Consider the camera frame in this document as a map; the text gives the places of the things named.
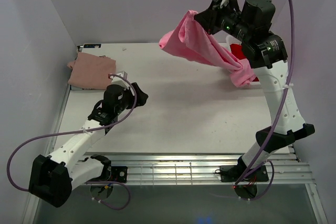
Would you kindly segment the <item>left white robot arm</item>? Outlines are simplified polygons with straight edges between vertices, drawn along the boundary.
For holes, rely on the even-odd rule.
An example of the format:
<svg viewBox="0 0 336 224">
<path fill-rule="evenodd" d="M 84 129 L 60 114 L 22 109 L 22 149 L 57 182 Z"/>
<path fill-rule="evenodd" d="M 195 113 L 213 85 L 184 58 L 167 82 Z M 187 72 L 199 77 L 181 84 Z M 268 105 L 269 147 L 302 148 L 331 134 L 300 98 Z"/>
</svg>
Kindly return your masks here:
<svg viewBox="0 0 336 224">
<path fill-rule="evenodd" d="M 88 115 L 82 129 L 48 156 L 33 161 L 28 191 L 54 207 L 62 206 L 73 189 L 88 181 L 105 182 L 111 178 L 111 161 L 93 154 L 79 159 L 119 122 L 125 110 L 144 106 L 148 99 L 137 83 L 130 87 L 111 84 Z"/>
</svg>

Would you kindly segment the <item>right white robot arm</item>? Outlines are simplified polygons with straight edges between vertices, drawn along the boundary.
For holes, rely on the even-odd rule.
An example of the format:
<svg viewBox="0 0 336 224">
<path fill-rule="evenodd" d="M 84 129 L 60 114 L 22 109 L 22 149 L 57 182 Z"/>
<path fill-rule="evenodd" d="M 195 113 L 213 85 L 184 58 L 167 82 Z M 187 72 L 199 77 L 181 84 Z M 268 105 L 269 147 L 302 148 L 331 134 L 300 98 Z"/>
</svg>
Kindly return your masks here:
<svg viewBox="0 0 336 224">
<path fill-rule="evenodd" d="M 256 133 L 256 142 L 242 155 L 237 165 L 220 170 L 224 182 L 238 178 L 250 180 L 275 151 L 315 132 L 305 122 L 296 104 L 289 76 L 287 52 L 282 39 L 270 31 L 275 6 L 271 0 L 245 0 L 242 9 L 237 0 L 212 0 L 194 19 L 214 35 L 225 31 L 238 39 L 242 52 L 258 78 L 267 101 L 272 125 Z"/>
</svg>

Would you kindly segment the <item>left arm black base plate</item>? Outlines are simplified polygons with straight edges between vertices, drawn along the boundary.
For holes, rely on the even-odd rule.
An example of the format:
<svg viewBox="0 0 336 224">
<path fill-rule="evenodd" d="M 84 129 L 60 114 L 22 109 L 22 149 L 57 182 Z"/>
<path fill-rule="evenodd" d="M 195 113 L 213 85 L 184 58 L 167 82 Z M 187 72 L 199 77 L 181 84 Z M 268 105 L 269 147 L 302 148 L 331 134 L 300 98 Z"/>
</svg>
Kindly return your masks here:
<svg viewBox="0 0 336 224">
<path fill-rule="evenodd" d="M 91 182 L 127 182 L 127 166 L 112 166 L 111 160 L 103 155 L 94 154 L 91 155 L 90 158 L 99 161 L 103 165 L 103 170 L 100 176 L 90 179 Z"/>
</svg>

